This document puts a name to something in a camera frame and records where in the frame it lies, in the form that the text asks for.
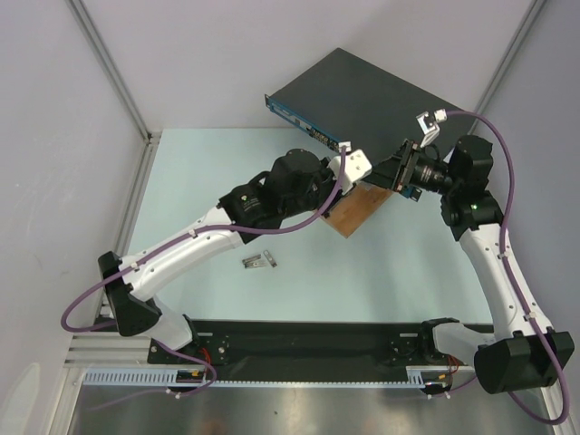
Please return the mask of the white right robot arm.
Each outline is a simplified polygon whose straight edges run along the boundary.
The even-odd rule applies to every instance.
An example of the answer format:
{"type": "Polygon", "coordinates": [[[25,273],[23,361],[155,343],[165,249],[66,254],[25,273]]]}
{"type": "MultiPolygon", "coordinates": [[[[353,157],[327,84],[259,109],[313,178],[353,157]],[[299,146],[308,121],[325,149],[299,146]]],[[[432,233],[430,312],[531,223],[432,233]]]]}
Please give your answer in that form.
{"type": "Polygon", "coordinates": [[[474,368],[490,394],[552,386],[575,350],[537,306],[515,259],[504,214],[488,190],[492,145],[478,136],[459,138],[449,161],[431,157],[411,141],[372,168],[366,182],[416,199],[440,195],[441,216],[471,262],[486,297],[492,333],[452,318],[422,323],[417,342],[429,364],[452,356],[474,368]]]}

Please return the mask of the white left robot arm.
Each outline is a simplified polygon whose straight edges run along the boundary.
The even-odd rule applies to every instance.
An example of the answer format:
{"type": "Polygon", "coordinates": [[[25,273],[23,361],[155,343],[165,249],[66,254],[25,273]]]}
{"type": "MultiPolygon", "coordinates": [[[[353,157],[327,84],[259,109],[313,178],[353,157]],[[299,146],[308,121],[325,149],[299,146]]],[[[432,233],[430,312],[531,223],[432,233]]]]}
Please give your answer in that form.
{"type": "Polygon", "coordinates": [[[101,255],[98,266],[117,332],[160,342],[181,363],[194,360],[199,340],[191,321],[160,302],[158,291],[214,256],[313,223],[346,192],[350,153],[347,142],[333,159],[290,150],[177,235],[138,254],[101,255]]]}

